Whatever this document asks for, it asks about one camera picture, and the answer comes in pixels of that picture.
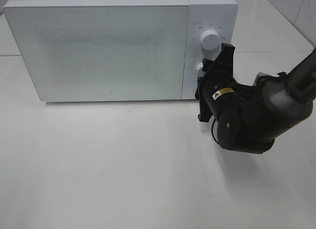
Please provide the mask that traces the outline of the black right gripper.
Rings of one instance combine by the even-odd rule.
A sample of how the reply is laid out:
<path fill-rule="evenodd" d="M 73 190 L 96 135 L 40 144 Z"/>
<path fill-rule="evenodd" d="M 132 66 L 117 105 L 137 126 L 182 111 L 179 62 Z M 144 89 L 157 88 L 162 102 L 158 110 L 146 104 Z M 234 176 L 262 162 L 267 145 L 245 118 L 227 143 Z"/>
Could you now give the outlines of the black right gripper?
<path fill-rule="evenodd" d="M 222 43 L 215 61 L 205 62 L 205 74 L 197 78 L 195 98 L 199 102 L 198 120 L 209 122 L 212 113 L 238 113 L 237 82 L 233 78 L 235 47 Z"/>

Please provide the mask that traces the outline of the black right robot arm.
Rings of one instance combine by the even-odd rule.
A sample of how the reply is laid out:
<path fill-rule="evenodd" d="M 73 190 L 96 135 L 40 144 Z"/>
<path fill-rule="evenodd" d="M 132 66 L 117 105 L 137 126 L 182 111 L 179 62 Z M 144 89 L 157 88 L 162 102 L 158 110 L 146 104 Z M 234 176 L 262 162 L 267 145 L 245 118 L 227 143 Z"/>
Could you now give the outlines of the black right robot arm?
<path fill-rule="evenodd" d="M 198 119 L 211 122 L 214 141 L 223 149 L 262 154 L 275 139 L 306 120 L 316 98 L 316 54 L 291 72 L 259 73 L 252 85 L 233 76 L 235 47 L 224 43 L 215 60 L 202 61 L 195 98 Z"/>

